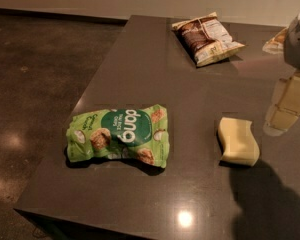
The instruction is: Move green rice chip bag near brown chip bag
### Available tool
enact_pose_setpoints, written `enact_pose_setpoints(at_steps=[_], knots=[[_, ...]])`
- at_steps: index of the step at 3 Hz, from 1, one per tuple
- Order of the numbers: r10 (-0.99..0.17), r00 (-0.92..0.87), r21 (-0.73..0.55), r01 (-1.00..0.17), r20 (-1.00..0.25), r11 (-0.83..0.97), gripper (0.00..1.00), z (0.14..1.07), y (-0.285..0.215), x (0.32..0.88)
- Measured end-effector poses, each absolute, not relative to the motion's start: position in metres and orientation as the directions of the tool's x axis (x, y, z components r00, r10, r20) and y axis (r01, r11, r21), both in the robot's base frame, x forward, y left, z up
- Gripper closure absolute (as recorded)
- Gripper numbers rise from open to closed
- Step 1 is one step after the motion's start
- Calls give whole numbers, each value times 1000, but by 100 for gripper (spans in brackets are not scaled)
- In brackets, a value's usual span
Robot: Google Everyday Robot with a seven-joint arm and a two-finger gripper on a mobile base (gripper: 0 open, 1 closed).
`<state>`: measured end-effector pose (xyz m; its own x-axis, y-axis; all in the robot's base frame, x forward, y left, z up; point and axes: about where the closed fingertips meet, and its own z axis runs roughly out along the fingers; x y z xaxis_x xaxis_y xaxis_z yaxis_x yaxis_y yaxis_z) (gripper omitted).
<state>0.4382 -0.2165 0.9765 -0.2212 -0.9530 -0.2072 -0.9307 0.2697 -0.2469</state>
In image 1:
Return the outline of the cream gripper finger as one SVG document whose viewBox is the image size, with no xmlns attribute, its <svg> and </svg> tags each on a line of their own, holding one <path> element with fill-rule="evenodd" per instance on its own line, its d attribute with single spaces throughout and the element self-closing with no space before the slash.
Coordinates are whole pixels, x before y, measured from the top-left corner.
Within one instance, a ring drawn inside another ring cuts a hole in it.
<svg viewBox="0 0 300 240">
<path fill-rule="evenodd" d="M 298 120 L 298 116 L 271 105 L 266 113 L 263 131 L 269 136 L 281 136 Z"/>
<path fill-rule="evenodd" d="M 273 113 L 277 111 L 300 115 L 300 71 L 295 71 L 288 79 L 281 78 L 274 89 Z"/>
</svg>

